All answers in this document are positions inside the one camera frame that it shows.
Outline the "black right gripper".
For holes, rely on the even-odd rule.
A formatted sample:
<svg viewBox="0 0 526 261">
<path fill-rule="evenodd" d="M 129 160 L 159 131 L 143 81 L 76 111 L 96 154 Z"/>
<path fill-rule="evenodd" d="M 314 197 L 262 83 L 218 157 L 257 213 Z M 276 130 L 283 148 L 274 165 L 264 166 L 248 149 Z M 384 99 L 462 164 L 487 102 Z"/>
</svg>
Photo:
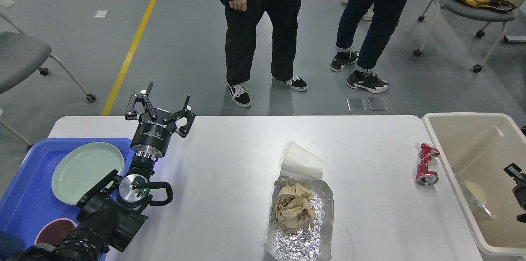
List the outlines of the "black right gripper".
<svg viewBox="0 0 526 261">
<path fill-rule="evenodd" d="M 519 206 L 525 211 L 526 210 L 526 175 L 522 173 L 522 169 L 515 163 L 511 163 L 504 168 L 504 171 L 514 179 L 517 184 L 513 188 L 515 199 L 518 201 Z M 526 223 L 526 213 L 517 216 L 519 222 Z"/>
</svg>

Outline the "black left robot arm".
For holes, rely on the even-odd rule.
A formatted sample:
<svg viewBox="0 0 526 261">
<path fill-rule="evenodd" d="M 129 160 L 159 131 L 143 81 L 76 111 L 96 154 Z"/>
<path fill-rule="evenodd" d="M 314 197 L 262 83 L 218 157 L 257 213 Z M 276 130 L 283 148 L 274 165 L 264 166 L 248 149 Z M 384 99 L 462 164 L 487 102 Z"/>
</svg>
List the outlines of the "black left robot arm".
<svg viewBox="0 0 526 261">
<path fill-rule="evenodd" d="M 130 142 L 133 153 L 128 170 L 111 169 L 88 185 L 75 202 L 78 226 L 57 244 L 37 243 L 6 261 L 97 261 L 112 247 L 123 252 L 147 220 L 142 211 L 148 206 L 165 206 L 173 201 L 167 182 L 152 182 L 155 163 L 163 158 L 171 136 L 189 134 L 195 114 L 186 97 L 183 108 L 171 113 L 155 108 L 150 101 L 153 83 L 130 96 L 125 118 L 137 120 Z"/>
</svg>

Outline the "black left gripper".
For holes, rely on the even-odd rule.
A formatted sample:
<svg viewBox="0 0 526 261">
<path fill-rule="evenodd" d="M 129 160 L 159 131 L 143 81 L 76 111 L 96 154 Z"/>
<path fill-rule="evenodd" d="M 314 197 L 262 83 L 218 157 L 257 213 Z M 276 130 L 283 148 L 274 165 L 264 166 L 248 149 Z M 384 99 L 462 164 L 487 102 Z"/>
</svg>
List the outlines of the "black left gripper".
<svg viewBox="0 0 526 261">
<path fill-rule="evenodd" d="M 175 133 L 182 138 L 187 137 L 196 115 L 191 111 L 189 105 L 190 96 L 186 96 L 185 103 L 180 111 L 168 113 L 167 117 L 164 118 L 164 124 L 156 122 L 158 114 L 149 98 L 152 87 L 153 82 L 150 82 L 146 90 L 130 96 L 125 111 L 125 119 L 139 121 L 130 143 L 131 150 L 135 153 L 149 153 L 157 159 L 165 156 L 172 134 Z M 138 102 L 143 106 L 143 113 L 141 114 L 135 108 Z"/>
</svg>

